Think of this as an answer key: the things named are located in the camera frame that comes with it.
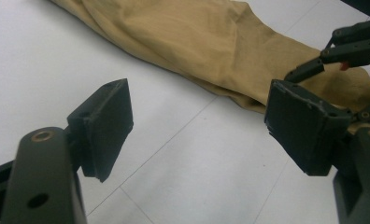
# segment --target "tan fabric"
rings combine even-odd
[[[264,112],[272,78],[319,51],[264,25],[247,3],[228,0],[51,0],[145,61],[179,73],[239,105]],[[338,65],[302,83],[334,105],[370,103],[370,78]]]

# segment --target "white floor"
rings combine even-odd
[[[339,0],[248,0],[276,31],[322,49],[368,17]],[[32,130],[127,77],[135,127],[111,177],[81,176],[89,223],[337,223],[332,179],[308,177],[263,115],[115,48],[50,1],[0,0],[0,164]]]

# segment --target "brown cloth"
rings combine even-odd
[[[283,79],[319,51],[264,25],[229,0],[51,0],[136,57],[264,112],[272,78]],[[301,83],[334,105],[370,104],[370,78],[337,64]]]

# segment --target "white tiled surface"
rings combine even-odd
[[[319,49],[334,28],[368,19],[338,0],[248,2]],[[337,223],[334,171],[304,175],[263,115],[122,52],[50,1],[0,0],[0,164],[22,136],[64,128],[98,87],[124,77],[135,127],[105,183],[81,178],[89,223]]]

